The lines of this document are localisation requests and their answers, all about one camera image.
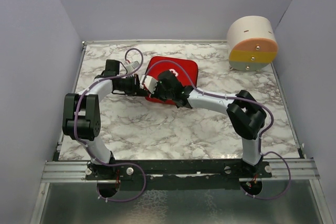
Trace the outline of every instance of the cream cylinder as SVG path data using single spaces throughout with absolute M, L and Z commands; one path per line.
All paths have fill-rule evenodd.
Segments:
M 227 32 L 229 63 L 237 70 L 256 71 L 270 64 L 278 45 L 271 23 L 260 16 L 236 20 Z

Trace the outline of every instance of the white wall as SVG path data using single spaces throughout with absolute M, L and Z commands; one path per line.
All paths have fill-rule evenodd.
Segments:
M 82 45 L 60 0 L 0 6 L 0 223 L 28 223 Z
M 275 31 L 275 67 L 304 152 L 336 222 L 336 1 L 293 0 Z
M 84 40 L 225 39 L 247 15 L 275 27 L 291 0 L 61 0 Z

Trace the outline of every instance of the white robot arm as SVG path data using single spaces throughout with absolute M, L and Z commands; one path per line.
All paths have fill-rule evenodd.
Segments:
M 106 148 L 99 136 L 99 102 L 115 90 L 122 91 L 127 95 L 151 96 L 162 101 L 173 100 L 178 107 L 202 108 L 228 115 L 235 131 L 242 137 L 243 162 L 253 170 L 262 161 L 259 131 L 264 126 L 266 113 L 257 105 L 222 98 L 242 97 L 255 101 L 247 91 L 242 90 L 239 94 L 222 94 L 208 91 L 200 93 L 200 89 L 196 91 L 191 86 L 182 86 L 170 71 L 161 73 L 158 76 L 158 80 L 148 76 L 144 85 L 141 84 L 142 82 L 139 81 L 136 74 L 128 78 L 113 80 L 98 78 L 97 80 L 101 81 L 85 94 L 77 121 L 77 134 L 80 138 L 80 143 L 86 147 L 91 157 L 95 157 L 91 160 L 93 164 L 99 165 L 95 160 L 96 158 L 107 164 L 115 162 L 112 152 Z M 74 140 L 76 139 L 74 136 L 75 111 L 79 96 L 83 92 L 67 94 L 65 97 L 62 129 L 65 135 L 69 135 Z

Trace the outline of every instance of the screw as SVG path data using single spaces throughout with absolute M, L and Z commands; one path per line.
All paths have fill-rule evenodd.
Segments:
M 128 167 L 127 170 L 126 170 L 127 175 L 132 175 L 133 172 L 134 172 L 134 170 L 133 170 L 132 167 Z
M 85 174 L 89 176 L 92 174 L 92 171 L 89 168 L 86 168 Z
M 269 165 L 266 165 L 266 166 L 265 166 L 265 171 L 266 171 L 267 173 L 271 173 L 271 172 L 272 172 L 272 167 L 270 167 Z
M 231 173 L 231 167 L 225 166 L 224 171 L 225 171 L 226 174 L 230 174 Z

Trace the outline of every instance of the white marble tabletop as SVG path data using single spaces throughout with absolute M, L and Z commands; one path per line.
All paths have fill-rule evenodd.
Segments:
M 137 44 L 88 45 L 76 92 L 87 88 L 105 67 L 106 59 L 123 61 L 127 49 L 144 54 L 139 75 L 145 73 L 153 56 L 194 60 L 199 67 L 197 86 L 208 91 L 249 91 L 274 114 L 273 127 L 263 135 L 262 152 L 275 151 L 284 157 L 299 157 L 284 104 L 270 65 L 259 72 L 229 70 L 227 45 Z M 129 53 L 138 60 L 137 52 Z M 116 159 L 240 158 L 241 138 L 225 115 L 203 110 L 176 108 L 142 97 L 109 95 L 100 103 L 101 136 Z M 82 146 L 65 136 L 60 160 L 88 160 Z

